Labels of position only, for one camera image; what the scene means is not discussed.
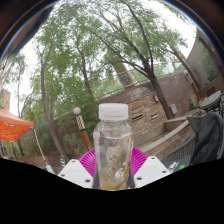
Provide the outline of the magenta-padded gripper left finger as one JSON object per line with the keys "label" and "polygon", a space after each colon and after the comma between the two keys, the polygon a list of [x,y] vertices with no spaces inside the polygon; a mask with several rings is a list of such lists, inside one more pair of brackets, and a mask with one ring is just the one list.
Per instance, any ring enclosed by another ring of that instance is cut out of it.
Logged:
{"label": "magenta-padded gripper left finger", "polygon": [[70,181],[83,188],[93,188],[96,175],[95,150],[92,149],[85,153],[79,160],[71,159],[62,171],[59,177]]}

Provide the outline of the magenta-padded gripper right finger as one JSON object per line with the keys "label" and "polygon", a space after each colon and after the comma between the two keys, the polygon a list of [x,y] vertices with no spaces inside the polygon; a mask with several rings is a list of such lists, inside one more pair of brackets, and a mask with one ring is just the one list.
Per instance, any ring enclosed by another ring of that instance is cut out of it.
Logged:
{"label": "magenta-padded gripper right finger", "polygon": [[129,174],[130,189],[143,187],[167,175],[170,175],[170,171],[156,156],[147,156],[141,150],[133,149]]}

